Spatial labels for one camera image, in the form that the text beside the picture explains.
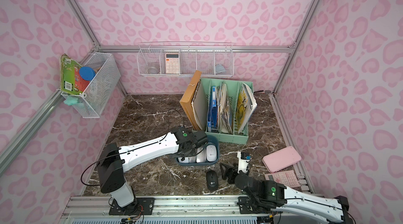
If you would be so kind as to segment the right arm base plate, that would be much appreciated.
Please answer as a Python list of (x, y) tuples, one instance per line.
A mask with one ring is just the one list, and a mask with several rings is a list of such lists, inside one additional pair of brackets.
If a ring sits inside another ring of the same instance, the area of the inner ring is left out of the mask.
[(239, 207), (240, 214), (261, 214), (268, 212), (266, 209), (257, 206), (254, 201), (247, 196), (238, 197), (237, 205)]

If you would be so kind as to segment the teal storage box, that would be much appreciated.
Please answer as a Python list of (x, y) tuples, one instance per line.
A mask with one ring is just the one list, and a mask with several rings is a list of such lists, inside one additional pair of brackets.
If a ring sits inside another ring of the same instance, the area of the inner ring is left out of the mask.
[(204, 148), (206, 149), (209, 146), (215, 146), (216, 147), (216, 154), (215, 154), (215, 160), (213, 161), (212, 159), (212, 154), (210, 154), (210, 152), (206, 153), (206, 161), (205, 162), (193, 162), (190, 163), (189, 162), (189, 158), (186, 158), (184, 162), (182, 162), (180, 159), (175, 158), (174, 161), (179, 165), (179, 166), (184, 166), (184, 167), (191, 167), (191, 166), (212, 166), (214, 164), (216, 164), (219, 159), (220, 159), (220, 147), (219, 147), (219, 141), (217, 140), (217, 138), (213, 137), (213, 136), (208, 136), (208, 143), (207, 146)]

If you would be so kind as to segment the black computer mouse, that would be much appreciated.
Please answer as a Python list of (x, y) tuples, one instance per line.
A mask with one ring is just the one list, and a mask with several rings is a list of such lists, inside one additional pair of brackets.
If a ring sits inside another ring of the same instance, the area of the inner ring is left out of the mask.
[(207, 188), (210, 192), (216, 191), (219, 187), (218, 176), (214, 170), (209, 170), (206, 173)]

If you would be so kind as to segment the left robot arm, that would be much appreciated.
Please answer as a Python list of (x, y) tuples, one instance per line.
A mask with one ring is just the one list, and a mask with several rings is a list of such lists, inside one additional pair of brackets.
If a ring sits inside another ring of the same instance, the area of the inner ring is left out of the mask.
[(135, 206), (135, 194), (124, 175), (127, 171), (165, 155), (181, 159), (197, 156), (207, 143), (208, 137), (204, 131), (192, 132), (183, 126), (135, 145), (119, 147), (116, 143), (111, 143), (95, 162), (101, 192), (110, 194), (119, 208)]

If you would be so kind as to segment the silver computer mouse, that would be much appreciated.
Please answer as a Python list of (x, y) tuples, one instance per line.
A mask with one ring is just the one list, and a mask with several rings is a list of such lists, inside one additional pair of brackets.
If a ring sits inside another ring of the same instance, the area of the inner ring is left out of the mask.
[(206, 148), (200, 147), (197, 149), (196, 163), (205, 163), (207, 160)]

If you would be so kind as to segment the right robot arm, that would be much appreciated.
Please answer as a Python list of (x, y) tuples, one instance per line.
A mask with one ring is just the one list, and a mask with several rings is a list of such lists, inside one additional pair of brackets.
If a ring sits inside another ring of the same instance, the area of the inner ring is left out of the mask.
[(227, 164), (220, 164), (220, 170), (222, 179), (244, 194), (237, 203), (241, 214), (288, 212), (321, 224), (356, 223), (344, 196), (329, 199), (305, 194), (275, 181), (258, 181)]

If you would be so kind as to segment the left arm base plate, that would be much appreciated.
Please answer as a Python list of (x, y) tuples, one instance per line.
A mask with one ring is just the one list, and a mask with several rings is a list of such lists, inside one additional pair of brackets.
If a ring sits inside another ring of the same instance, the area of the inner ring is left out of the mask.
[(110, 205), (109, 215), (110, 216), (137, 216), (140, 213), (142, 215), (151, 215), (154, 209), (155, 198), (142, 197), (136, 198), (133, 203), (125, 207), (120, 207), (115, 199)]

